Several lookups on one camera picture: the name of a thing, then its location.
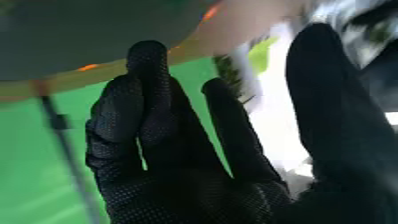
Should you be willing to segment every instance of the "black glove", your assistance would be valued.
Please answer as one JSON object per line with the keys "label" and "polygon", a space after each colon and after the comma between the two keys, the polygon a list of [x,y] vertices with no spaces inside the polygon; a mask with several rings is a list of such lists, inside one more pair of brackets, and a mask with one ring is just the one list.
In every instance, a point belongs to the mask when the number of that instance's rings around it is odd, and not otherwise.
{"label": "black glove", "polygon": [[234,178],[169,75],[167,49],[158,42],[140,42],[129,50],[128,74],[106,85],[87,122],[87,166],[112,223],[263,224],[289,204],[245,110],[220,79],[202,92]]}

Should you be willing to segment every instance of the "white surface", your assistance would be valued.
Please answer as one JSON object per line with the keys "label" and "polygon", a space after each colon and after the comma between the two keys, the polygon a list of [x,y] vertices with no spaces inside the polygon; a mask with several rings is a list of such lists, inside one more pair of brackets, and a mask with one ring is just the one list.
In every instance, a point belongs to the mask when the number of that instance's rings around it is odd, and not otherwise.
{"label": "white surface", "polygon": [[309,155],[298,140],[295,110],[284,79],[286,55],[293,40],[288,24],[279,24],[272,28],[270,36],[279,37],[279,40],[270,47],[268,69],[259,76],[263,96],[250,113],[250,122],[265,156],[289,184],[291,195],[296,197],[307,189],[312,177],[311,166],[304,165]]}

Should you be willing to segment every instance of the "orange light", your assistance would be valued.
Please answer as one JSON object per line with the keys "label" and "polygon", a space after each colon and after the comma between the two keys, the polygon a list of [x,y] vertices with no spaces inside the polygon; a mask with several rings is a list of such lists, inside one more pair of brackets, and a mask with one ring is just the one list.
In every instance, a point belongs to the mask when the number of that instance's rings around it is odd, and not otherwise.
{"label": "orange light", "polygon": [[204,16],[202,16],[202,22],[206,22],[213,17],[215,17],[215,14],[217,14],[217,12],[218,12],[218,5],[215,5],[211,8],[209,8],[209,10],[208,10],[208,12],[206,12],[206,14],[204,14]]}
{"label": "orange light", "polygon": [[94,68],[97,68],[97,64],[90,64],[90,65],[85,65],[80,69],[78,69],[78,71],[80,72],[85,72],[85,71],[89,71],[90,69],[94,69]]}

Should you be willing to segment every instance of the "black mesh glove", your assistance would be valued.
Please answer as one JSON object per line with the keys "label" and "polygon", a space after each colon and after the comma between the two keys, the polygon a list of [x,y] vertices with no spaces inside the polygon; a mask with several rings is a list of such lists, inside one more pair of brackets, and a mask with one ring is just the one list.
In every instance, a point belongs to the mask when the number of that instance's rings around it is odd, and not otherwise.
{"label": "black mesh glove", "polygon": [[112,223],[272,223],[289,204],[245,110],[218,79],[202,92],[234,178],[169,75],[167,49],[140,42],[128,75],[106,85],[87,122],[87,165]]}

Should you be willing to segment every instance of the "dark gray surface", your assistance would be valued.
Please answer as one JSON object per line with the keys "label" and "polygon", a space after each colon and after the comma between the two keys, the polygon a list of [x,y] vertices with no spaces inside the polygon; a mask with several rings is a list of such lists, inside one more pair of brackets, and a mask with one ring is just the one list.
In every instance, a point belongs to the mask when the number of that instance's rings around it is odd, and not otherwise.
{"label": "dark gray surface", "polygon": [[211,1],[2,0],[0,81],[41,78],[124,58],[140,40],[186,38]]}

